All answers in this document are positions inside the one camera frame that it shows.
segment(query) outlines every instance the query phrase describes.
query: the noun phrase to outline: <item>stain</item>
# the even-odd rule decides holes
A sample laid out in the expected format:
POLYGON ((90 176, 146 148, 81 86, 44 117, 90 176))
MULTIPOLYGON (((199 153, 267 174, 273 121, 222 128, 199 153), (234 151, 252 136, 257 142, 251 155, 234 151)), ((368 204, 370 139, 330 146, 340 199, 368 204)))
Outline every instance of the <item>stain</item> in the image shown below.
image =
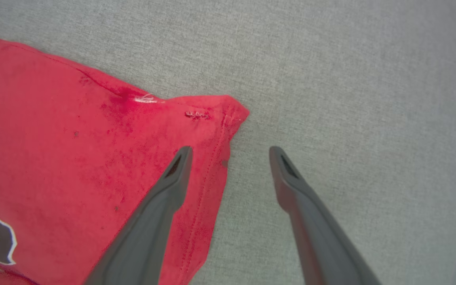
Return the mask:
POLYGON ((136 119, 138 103, 130 100, 133 96, 128 92, 123 92, 121 96, 113 96, 109 102, 100 106, 103 115, 112 121, 115 129, 121 130, 130 135, 133 132, 133 123, 136 119))

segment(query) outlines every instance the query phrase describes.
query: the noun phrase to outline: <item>folded shirt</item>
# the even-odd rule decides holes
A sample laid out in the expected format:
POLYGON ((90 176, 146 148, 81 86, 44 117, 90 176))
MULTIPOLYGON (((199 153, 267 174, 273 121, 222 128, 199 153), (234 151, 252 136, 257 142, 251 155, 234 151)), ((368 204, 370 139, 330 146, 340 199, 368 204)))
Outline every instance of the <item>folded shirt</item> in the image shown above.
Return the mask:
POLYGON ((189 283, 248 115, 230 96, 163 100, 0 40, 0 284, 82 284, 182 146, 193 149, 192 171, 160 284, 189 283))

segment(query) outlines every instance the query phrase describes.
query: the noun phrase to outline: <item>gray tablecloth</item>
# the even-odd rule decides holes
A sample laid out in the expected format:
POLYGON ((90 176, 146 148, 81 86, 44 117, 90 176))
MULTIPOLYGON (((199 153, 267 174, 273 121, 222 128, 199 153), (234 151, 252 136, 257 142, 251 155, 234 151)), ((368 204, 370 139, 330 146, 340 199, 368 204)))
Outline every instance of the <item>gray tablecloth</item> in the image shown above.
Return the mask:
POLYGON ((456 0, 0 0, 0 38, 163 98, 230 94, 232 142, 202 284, 301 284, 279 145, 384 284, 456 264, 456 0))

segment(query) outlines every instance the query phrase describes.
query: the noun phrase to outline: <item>red fabric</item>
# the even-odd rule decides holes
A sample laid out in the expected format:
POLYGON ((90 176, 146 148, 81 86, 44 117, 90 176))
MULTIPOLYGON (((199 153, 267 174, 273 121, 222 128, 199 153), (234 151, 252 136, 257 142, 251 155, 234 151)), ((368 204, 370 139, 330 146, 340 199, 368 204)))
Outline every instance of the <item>red fabric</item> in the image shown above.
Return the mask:
POLYGON ((12 232, 16 240, 0 261, 0 284, 81 284, 177 150, 189 145, 188 193, 160 279, 187 284, 207 258, 229 142, 248 114, 229 96, 162 100, 0 40, 0 240, 12 232))

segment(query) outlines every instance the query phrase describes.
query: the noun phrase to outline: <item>white thread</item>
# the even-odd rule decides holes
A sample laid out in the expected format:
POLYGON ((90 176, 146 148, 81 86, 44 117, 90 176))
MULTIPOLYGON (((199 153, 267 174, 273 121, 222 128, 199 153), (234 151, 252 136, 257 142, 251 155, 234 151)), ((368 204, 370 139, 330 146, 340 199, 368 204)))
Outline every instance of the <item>white thread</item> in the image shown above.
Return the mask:
POLYGON ((158 101, 156 101, 151 95, 152 94, 149 93, 142 97, 135 97, 135 101, 140 103, 157 103, 158 101))

